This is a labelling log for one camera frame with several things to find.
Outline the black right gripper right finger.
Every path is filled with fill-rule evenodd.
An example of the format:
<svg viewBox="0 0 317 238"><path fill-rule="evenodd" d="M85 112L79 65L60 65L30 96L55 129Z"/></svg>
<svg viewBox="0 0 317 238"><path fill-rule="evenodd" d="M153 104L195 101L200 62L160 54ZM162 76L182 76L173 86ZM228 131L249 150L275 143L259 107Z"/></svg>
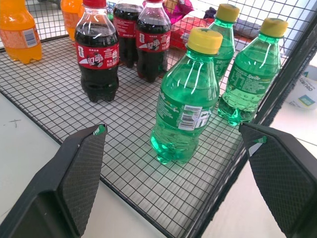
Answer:
<svg viewBox="0 0 317 238"><path fill-rule="evenodd" d="M317 160L291 134L239 126L256 185L288 238L317 236Z"/></svg>

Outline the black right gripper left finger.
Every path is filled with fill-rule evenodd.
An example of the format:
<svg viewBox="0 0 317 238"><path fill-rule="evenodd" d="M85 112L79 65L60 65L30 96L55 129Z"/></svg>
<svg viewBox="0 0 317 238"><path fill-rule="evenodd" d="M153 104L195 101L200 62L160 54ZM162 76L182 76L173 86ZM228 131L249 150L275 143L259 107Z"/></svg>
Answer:
<svg viewBox="0 0 317 238"><path fill-rule="evenodd" d="M31 179L0 225L2 238L80 238L99 187L107 126L70 136Z"/></svg>

